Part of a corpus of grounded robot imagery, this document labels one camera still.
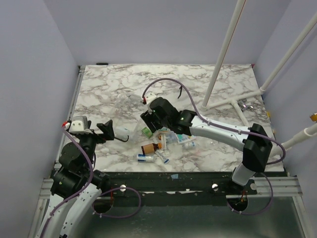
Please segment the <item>white plastic bottle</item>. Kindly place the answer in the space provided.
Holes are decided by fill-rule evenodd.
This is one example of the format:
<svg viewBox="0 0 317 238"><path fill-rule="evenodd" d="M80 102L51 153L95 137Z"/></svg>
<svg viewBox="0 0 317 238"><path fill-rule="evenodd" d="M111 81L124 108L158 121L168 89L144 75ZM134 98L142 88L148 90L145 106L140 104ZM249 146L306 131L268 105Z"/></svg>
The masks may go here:
<svg viewBox="0 0 317 238"><path fill-rule="evenodd" d="M131 134L130 130L125 127L118 126L114 128L115 137L121 140L128 140L129 135Z"/></svg>

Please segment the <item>small green medicine carton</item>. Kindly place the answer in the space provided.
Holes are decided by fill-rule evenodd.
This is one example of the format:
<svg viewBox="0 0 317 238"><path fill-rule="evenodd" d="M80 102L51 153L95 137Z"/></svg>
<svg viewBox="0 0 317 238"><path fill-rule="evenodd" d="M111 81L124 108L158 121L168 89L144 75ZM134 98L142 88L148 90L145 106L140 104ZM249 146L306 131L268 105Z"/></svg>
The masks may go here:
<svg viewBox="0 0 317 238"><path fill-rule="evenodd" d="M147 127L142 128L141 130L142 134L145 135L147 138L151 138L153 136L153 133L151 130Z"/></svg>

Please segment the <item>grey zip bag green header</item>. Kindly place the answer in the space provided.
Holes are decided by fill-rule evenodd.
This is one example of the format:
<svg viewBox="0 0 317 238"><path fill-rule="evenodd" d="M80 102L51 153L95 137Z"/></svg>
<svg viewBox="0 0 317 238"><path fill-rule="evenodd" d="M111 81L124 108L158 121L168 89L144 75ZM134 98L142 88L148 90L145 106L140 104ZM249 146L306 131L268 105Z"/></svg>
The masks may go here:
<svg viewBox="0 0 317 238"><path fill-rule="evenodd" d="M165 134L165 140L167 144L178 143L178 136L172 131Z"/></svg>

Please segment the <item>clear plastic medicine box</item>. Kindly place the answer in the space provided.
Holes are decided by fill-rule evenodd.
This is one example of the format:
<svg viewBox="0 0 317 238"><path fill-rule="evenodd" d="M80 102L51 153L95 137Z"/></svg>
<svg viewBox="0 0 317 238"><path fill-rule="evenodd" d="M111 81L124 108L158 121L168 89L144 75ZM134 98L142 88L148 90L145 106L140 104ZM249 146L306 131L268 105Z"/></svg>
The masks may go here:
<svg viewBox="0 0 317 238"><path fill-rule="evenodd" d="M145 111L146 106L142 104L139 95L129 92L123 92L118 95L110 110L110 118L113 120L113 129L122 126L130 130L131 134L125 142L139 143L149 140L141 132L142 128L146 127L146 124L140 115Z"/></svg>

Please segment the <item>amber bottle orange cap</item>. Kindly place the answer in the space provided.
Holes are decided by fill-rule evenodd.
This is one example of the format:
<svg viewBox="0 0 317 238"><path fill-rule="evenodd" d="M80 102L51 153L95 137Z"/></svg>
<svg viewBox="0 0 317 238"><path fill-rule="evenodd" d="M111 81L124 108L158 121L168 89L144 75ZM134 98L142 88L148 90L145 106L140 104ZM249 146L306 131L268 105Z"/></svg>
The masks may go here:
<svg viewBox="0 0 317 238"><path fill-rule="evenodd" d="M153 154L161 148L162 148L161 143L157 143L157 144L151 143L151 144L141 146L141 150L144 155Z"/></svg>

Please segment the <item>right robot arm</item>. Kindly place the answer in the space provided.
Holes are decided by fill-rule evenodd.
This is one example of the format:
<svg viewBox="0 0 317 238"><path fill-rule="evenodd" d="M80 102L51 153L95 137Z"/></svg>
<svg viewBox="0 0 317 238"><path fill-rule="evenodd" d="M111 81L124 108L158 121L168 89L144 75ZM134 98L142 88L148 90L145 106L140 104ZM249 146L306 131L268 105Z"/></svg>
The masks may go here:
<svg viewBox="0 0 317 238"><path fill-rule="evenodd" d="M151 132L166 127L176 134L225 143L243 153L242 162L234 169L228 181L231 193L241 193L253 175L264 172L272 143L261 125L255 123L251 127L234 126L208 120L195 111L178 111L162 97L145 97L142 102L147 110L141 114L141 119Z"/></svg>

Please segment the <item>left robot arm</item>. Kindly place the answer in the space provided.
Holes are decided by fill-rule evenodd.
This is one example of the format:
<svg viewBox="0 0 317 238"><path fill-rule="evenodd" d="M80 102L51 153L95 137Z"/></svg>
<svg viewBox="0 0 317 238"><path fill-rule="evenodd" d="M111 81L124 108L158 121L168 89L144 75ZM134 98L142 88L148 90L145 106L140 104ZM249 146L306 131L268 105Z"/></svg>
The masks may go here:
<svg viewBox="0 0 317 238"><path fill-rule="evenodd" d="M49 190L49 203L43 218L35 222L31 238L73 238L80 222L98 196L111 188L110 178L95 170L95 149L115 139L113 121L98 123L100 133L90 128L87 117L75 117L63 123L62 130L70 139L61 150L60 169L53 176Z"/></svg>

